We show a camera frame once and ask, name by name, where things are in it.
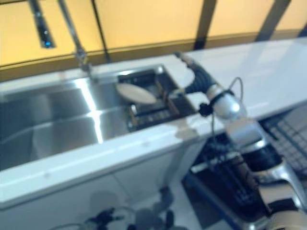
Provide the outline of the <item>right robot hand dark palm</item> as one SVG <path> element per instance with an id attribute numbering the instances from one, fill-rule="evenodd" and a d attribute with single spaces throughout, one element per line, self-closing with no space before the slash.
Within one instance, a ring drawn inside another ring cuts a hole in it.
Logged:
<path id="1" fill-rule="evenodd" d="M 215 85 L 216 80 L 194 59 L 188 55 L 176 52 L 175 56 L 184 62 L 188 69 L 194 73 L 194 80 L 184 88 L 176 89 L 168 93 L 169 98 L 176 98 L 184 94 L 201 92 L 206 94 L 209 88 Z"/>

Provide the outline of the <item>left robot hand dark palm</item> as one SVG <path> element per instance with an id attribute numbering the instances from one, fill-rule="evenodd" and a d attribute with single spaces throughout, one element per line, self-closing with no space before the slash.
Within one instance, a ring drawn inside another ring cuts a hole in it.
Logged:
<path id="1" fill-rule="evenodd" d="M 109 208 L 101 211 L 95 217 L 89 218 L 88 220 L 94 223 L 98 227 L 104 227 L 107 224 L 117 221 L 123 220 L 123 216 L 114 216 L 115 208 Z"/>

